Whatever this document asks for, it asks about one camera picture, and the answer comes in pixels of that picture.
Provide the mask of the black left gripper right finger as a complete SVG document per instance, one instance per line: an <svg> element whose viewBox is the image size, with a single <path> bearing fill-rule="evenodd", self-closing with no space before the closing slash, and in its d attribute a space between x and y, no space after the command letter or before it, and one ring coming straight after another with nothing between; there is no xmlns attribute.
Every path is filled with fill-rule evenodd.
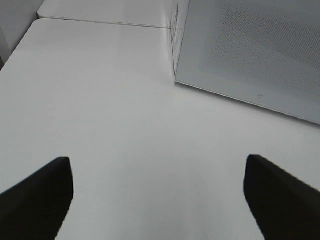
<svg viewBox="0 0 320 240"><path fill-rule="evenodd" d="M243 192L264 239L320 238L320 192L266 158L247 157Z"/></svg>

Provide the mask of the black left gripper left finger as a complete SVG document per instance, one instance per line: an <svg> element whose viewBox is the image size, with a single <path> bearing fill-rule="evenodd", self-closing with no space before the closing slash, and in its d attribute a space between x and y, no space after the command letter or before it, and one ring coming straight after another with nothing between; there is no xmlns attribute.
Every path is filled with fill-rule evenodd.
<svg viewBox="0 0 320 240"><path fill-rule="evenodd" d="M71 162L58 157L0 195L2 240L54 240L74 197Z"/></svg>

